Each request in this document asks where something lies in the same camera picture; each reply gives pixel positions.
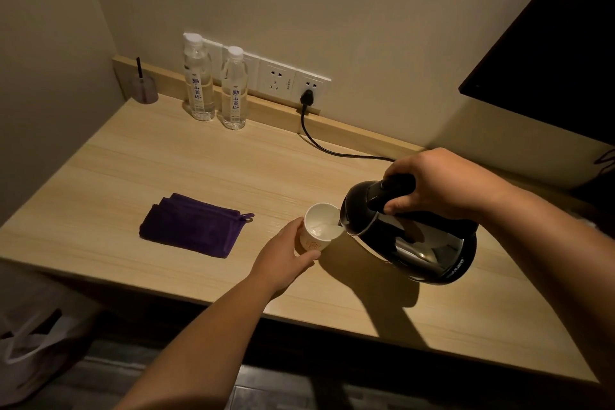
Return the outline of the person's left hand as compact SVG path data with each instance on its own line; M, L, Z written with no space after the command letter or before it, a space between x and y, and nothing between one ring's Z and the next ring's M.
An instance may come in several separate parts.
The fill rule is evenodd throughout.
M248 278L258 284L270 299L281 295L299 275L309 269L293 268L294 257L307 252L301 246L299 254L295 249L302 227L303 217L288 222L264 245L251 268Z

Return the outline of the white paper cup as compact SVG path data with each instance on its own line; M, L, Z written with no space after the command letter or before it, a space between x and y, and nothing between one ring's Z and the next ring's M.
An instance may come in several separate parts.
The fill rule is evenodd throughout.
M333 204L317 203L304 215L299 243L305 251L322 251L343 233L340 209Z

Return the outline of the tall clear water bottle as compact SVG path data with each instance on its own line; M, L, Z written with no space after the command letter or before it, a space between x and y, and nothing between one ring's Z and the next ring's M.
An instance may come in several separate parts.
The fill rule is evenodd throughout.
M211 57L200 34L183 33L183 64L189 113L199 121L214 119L216 110Z

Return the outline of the person's left forearm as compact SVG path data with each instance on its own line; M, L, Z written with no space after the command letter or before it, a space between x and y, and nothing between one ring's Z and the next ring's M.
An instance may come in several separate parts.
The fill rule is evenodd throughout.
M249 274L181 331L113 410L224 410L265 307L292 281Z

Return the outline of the clear purple cup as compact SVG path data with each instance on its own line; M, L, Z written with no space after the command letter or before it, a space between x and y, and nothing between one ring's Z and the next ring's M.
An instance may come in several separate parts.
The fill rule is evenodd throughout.
M140 77L138 74L131 79L132 97L141 104L150 105L158 101L158 91L152 77L145 75Z

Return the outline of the short clear water bottle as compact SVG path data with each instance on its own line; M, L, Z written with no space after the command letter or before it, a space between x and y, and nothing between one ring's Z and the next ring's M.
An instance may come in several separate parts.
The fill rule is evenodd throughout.
M246 124L248 82L243 49L229 46L221 80L221 121L233 131L242 129Z

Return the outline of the person's right hand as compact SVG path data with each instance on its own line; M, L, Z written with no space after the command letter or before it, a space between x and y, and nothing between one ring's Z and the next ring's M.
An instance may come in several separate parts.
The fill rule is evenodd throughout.
M502 210L523 194L498 175L443 148L397 159L384 177L406 174L415 178L414 191L421 194L423 202L421 211L449 219L483 222L488 214Z

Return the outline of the black wall television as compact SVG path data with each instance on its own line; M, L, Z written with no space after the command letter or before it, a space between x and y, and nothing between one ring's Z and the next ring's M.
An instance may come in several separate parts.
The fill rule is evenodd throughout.
M531 0L458 90L615 146L615 0Z

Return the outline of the black electric kettle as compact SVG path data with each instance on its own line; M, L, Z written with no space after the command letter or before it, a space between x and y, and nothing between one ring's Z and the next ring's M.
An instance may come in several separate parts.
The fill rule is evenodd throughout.
M453 283L475 258L479 225L428 211L385 214L387 202L415 189L416 179L411 174L360 182L349 189L342 202L340 225L412 280Z

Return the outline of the white plastic bag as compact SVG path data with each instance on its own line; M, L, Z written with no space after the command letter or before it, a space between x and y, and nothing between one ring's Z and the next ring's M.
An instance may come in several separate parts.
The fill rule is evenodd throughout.
M102 306L0 262L0 407L20 403L81 353Z

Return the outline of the person's right forearm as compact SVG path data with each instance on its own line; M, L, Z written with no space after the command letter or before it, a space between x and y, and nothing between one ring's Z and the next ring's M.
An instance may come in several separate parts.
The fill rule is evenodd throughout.
M615 399L615 240L509 184L477 213Z

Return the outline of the white wall socket panel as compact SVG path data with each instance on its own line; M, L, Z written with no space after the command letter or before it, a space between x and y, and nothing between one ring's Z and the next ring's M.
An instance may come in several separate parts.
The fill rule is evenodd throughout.
M200 40L211 58L211 77L221 84L223 67L229 58L229 47L207 40L197 33L184 33L184 44L189 40ZM268 97L279 103L299 103L304 91L310 89L314 98L326 95L332 80L316 73L298 69L280 62L244 52L248 68L248 92Z

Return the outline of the purple folded cloth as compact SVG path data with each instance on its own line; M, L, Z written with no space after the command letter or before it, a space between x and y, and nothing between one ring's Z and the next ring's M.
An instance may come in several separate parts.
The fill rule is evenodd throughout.
M227 258L242 228L254 216L173 193L151 207L139 227L139 236L213 258Z

